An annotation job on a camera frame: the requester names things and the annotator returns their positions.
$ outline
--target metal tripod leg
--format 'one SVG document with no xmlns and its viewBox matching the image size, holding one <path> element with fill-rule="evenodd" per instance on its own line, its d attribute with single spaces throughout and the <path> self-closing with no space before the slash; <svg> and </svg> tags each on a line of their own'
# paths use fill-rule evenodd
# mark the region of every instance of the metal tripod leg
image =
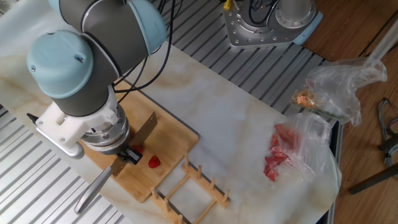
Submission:
<svg viewBox="0 0 398 224">
<path fill-rule="evenodd" d="M 348 189 L 348 192 L 350 194 L 356 194 L 359 193 L 369 187 L 372 187 L 375 184 L 378 184 L 382 182 L 383 180 L 386 180 L 394 175 L 398 174 L 398 163 L 394 164 L 393 166 L 388 167 L 387 169 L 374 174 L 373 176 L 369 177 L 368 179 L 352 186 L 350 189 Z"/>
</svg>

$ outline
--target clear plastic bag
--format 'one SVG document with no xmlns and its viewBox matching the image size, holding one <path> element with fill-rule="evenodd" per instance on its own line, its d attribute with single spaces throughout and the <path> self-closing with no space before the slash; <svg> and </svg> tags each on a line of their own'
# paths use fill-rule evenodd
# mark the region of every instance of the clear plastic bag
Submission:
<svg viewBox="0 0 398 224">
<path fill-rule="evenodd" d="M 270 152 L 264 173 L 275 181 L 276 168 L 285 163 L 300 171 L 303 178 L 313 180 L 323 174 L 329 156 L 331 125 L 313 113 L 289 116 L 275 125 Z"/>
<path fill-rule="evenodd" d="M 314 68 L 293 102 L 353 126 L 362 122 L 361 105 L 355 91 L 370 83 L 387 81 L 387 70 L 380 60 L 356 58 Z"/>
</svg>

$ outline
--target wooden floor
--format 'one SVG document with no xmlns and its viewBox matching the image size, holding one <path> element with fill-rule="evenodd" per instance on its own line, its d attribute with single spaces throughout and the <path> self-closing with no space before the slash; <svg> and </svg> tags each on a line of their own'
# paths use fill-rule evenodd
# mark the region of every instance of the wooden floor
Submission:
<svg viewBox="0 0 398 224">
<path fill-rule="evenodd" d="M 305 46 L 331 61 L 369 54 L 398 18 L 396 0 L 315 1 L 324 19 Z M 382 137 L 376 110 L 383 97 L 398 105 L 398 48 L 383 62 L 388 81 L 356 92 L 363 122 L 358 127 L 345 125 L 340 165 L 343 181 L 336 201 L 335 224 L 398 223 L 398 179 L 391 178 L 357 195 L 347 192 L 352 185 L 386 168 L 384 153 L 377 149 Z M 387 106 L 385 120 L 395 117 L 398 111 Z"/>
</svg>

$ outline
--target wooden cutting board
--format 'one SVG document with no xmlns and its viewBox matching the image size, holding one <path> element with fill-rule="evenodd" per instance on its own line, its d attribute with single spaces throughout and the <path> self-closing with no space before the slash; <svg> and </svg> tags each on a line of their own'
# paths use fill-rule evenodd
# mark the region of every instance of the wooden cutting board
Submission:
<svg viewBox="0 0 398 224">
<path fill-rule="evenodd" d="M 122 90 L 129 87 L 130 85 L 122 82 L 116 89 Z M 117 94 L 118 99 L 122 96 L 123 94 Z M 162 183 L 184 158 L 184 154 L 196 145 L 199 137 L 139 91 L 131 92 L 121 102 L 121 106 L 129 120 L 131 130 L 134 132 L 137 132 L 149 116 L 156 112 L 157 126 L 144 142 L 142 159 L 137 165 L 127 164 L 114 178 L 121 187 L 142 203 L 151 195 L 150 188 L 156 188 Z M 82 145 L 85 154 L 101 169 L 110 166 L 116 158 L 116 156 L 106 156 L 96 152 L 84 143 Z M 153 155 L 156 155 L 161 162 L 161 165 L 155 169 L 148 166 Z"/>
</svg>

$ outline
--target red meat pieces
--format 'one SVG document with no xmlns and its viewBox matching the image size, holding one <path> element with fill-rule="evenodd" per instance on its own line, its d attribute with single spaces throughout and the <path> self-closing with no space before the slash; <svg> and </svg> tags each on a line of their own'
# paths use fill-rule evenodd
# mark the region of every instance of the red meat pieces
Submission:
<svg viewBox="0 0 398 224">
<path fill-rule="evenodd" d="M 278 173 L 276 170 L 271 167 L 270 165 L 266 165 L 266 168 L 264 169 L 265 175 L 270 178 L 270 180 L 275 182 L 276 177 L 278 176 Z"/>
<path fill-rule="evenodd" d="M 295 131 L 285 124 L 277 124 L 275 125 L 276 133 L 272 135 L 271 139 L 271 147 L 269 148 L 270 153 L 272 153 L 272 157 L 266 157 L 267 165 L 264 169 L 265 175 L 270 178 L 273 182 L 275 182 L 278 173 L 276 172 L 276 167 L 281 165 L 281 163 L 285 162 L 289 166 L 293 166 L 292 160 L 288 155 L 282 152 L 280 148 L 278 137 L 281 141 L 283 141 L 284 145 L 286 144 L 289 149 L 294 148 L 294 140 L 295 140 Z"/>
</svg>

